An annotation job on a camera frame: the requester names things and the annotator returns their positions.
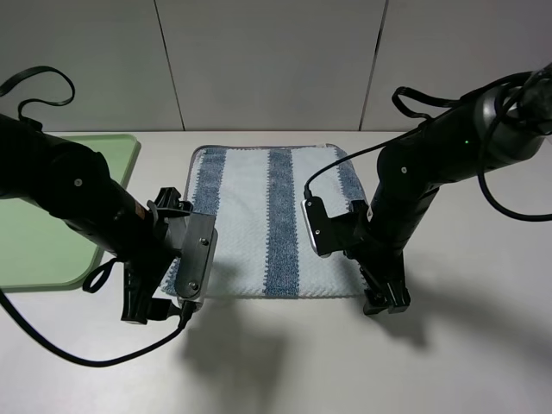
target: cable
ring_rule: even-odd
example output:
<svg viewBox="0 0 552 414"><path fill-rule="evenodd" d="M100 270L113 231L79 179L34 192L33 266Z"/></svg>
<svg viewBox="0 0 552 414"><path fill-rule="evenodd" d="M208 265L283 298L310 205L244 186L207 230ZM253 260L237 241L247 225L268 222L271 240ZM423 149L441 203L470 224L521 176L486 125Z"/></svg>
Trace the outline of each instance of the cable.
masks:
<svg viewBox="0 0 552 414"><path fill-rule="evenodd" d="M498 127L498 125L502 122L502 120L506 117L506 114L508 113L508 110L518 101L518 99L523 95L525 91L532 85L534 85L536 82L541 80L543 78L543 75L551 68L551 65L548 65L541 71L535 72L527 79L527 81L524 83L524 85L519 88L514 94L508 99L508 101L502 105L502 107L497 111L497 115L494 117L494 119L491 121L491 124L489 125L489 128L487 128L485 135L483 136L483 140L481 142L480 152L479 152L479 158L476 166L476 172L477 172L477 180L480 183L480 189L483 193L483 196L485 197L486 201L489 202L489 204L500 213L504 214L505 216L508 216L509 218L513 218L514 220L520 220L523 222L548 222L552 220L552 214L541 214L541 215L529 215L529 214L521 214L517 213L516 211L512 211L504 207L501 203L499 203L496 198L491 194L491 191L489 190L489 187L486 183L485 179L485 154L486 150L489 147L489 143L492 139L492 134Z"/></svg>
<svg viewBox="0 0 552 414"><path fill-rule="evenodd" d="M196 310L195 303L190 301L184 302L182 306L182 311L180 313L180 322L179 322L178 328L176 328L176 330L172 332L172 334L170 334L169 336L166 336L160 341L157 341L156 343L153 343L152 345L145 347L144 349L140 349L138 351L133 352L132 354L120 356L112 360L90 361L84 358L79 358L75 355L71 355L66 351L64 351L63 349L59 349L58 347L53 345L48 339L46 339L39 332L37 332L36 329L33 328L31 324L25 320L25 318L9 301L9 299L6 297L6 295L1 289L0 289L0 305L4 308L4 310L8 313L8 315L11 316L11 318L14 320L15 323L17 323L17 325L19 325L19 327L27 333L27 335L29 335L36 342L38 342L38 344L41 345L43 348L47 349L52 354L55 354L66 361L72 362L73 364L77 364L83 367L93 367L93 368L113 367L114 365L122 364L123 362L133 360L134 358L138 358L139 356L145 355L149 352L154 351L159 347L162 347L166 343L176 338L179 335L179 333L184 330L186 324L191 318L191 315L193 314L194 310Z"/></svg>
<svg viewBox="0 0 552 414"><path fill-rule="evenodd" d="M304 191L303 191L304 198L306 199L306 198L311 198L312 197L312 192L311 192L311 189L310 189L311 183L316 177L318 177L322 173L325 173L326 171L333 168L334 166L339 166L341 163L343 163L345 161L349 161L349 160L351 160L355 157L358 157L359 155L364 155L364 154L371 153L372 151L376 151L377 149L381 149L383 147L386 147L387 145L391 144L392 142L402 140L403 138L406 138L407 136L410 136L410 135L416 133L419 129L420 129L420 127L414 128L412 131L408 131L408 132L406 132L402 135L399 135L399 136L397 136L397 137L395 137L395 138L393 138L389 141L385 141L385 142L382 142L378 145L374 145L373 147L362 149L361 151L357 151L356 153L352 153L350 155L347 155L346 157L340 158L339 160L334 161L331 164L328 164L327 166L325 166L324 168L316 171L314 174L312 174L310 176L309 179L307 179L307 182L304 183Z"/></svg>
<svg viewBox="0 0 552 414"><path fill-rule="evenodd" d="M32 78L34 75L38 75L39 73L46 73L46 72L53 72L60 75L71 88L71 96L66 99L65 101L55 102L55 101L45 101L42 99L25 99L24 101L21 101L19 105L17 105L17 115L19 117L19 120L21 122L25 122L30 124L34 129L41 130L42 124L38 121L35 121L34 119L27 118L26 116L23 116L22 111L26 104L31 104L32 102L40 102L41 104L46 104L50 106L65 106L72 102L72 100L75 98L75 85L73 82L61 71L57 70L54 67L51 66L34 66L30 67L29 69L25 69L24 71L21 71L19 73L16 73L14 76L6 80L3 84L0 85L0 97L3 97L4 95L8 94L12 89L14 89L17 85L19 85L23 80Z"/></svg>

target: table surface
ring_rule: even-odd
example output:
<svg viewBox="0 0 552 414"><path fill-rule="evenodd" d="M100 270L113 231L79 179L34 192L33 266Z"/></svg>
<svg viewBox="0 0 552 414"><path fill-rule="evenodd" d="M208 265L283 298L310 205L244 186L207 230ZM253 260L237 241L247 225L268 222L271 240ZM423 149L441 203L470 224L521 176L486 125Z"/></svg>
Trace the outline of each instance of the table surface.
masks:
<svg viewBox="0 0 552 414"><path fill-rule="evenodd" d="M393 133L135 133L129 191L141 202L184 189L205 144L307 145L354 152ZM545 142L533 160L489 174L514 210L552 209ZM357 158L367 194L377 154ZM552 406L550 223L501 216L475 179L442 188L405 250L412 305L364 317L358 299L208 300L185 333L121 366L74 366L38 347L0 312L2 413L549 413ZM175 320L119 322L122 268L95 295L10 298L48 339L108 359L173 331Z"/></svg>

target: white wall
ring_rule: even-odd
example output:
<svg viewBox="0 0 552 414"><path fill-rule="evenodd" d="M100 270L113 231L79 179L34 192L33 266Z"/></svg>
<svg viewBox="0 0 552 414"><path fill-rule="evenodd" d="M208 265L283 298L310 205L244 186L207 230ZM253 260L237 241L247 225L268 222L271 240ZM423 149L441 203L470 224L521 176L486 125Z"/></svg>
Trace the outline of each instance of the white wall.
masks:
<svg viewBox="0 0 552 414"><path fill-rule="evenodd" d="M7 0L0 34L0 82L47 65L76 85L66 107L25 109L45 129L182 129L152 0ZM15 116L24 98L63 100L69 93L57 75L38 75L0 97L0 112Z"/></svg>
<svg viewBox="0 0 552 414"><path fill-rule="evenodd" d="M393 106L399 86L457 98L545 66L552 61L551 16L550 0L390 0L362 129L420 122Z"/></svg>
<svg viewBox="0 0 552 414"><path fill-rule="evenodd" d="M358 129L384 0L158 5L186 129Z"/></svg>

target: white towel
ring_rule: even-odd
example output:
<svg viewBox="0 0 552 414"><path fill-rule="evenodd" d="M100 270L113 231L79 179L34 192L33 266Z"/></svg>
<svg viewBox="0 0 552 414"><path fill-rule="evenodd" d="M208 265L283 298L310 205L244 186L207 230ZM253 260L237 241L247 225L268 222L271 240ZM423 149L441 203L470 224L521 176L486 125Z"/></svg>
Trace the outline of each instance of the white towel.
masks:
<svg viewBox="0 0 552 414"><path fill-rule="evenodd" d="M301 212L305 181L345 156L338 147L201 147L192 156L185 197L194 211L216 215L218 243L207 296L338 298L362 295L358 264L340 252L318 257ZM315 179L313 194L329 216L366 198L352 163ZM161 290L175 295L179 262Z"/></svg>

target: green tray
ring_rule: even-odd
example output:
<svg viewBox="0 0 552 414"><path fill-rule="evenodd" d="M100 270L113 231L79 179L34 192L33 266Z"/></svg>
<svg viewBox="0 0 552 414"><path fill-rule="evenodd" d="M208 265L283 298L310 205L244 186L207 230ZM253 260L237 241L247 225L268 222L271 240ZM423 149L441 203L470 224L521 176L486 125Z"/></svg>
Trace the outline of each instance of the green tray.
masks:
<svg viewBox="0 0 552 414"><path fill-rule="evenodd" d="M64 136L103 154L111 177L126 188L140 143L132 135ZM19 199L0 200L0 286L7 292L75 289L99 264L102 250Z"/></svg>

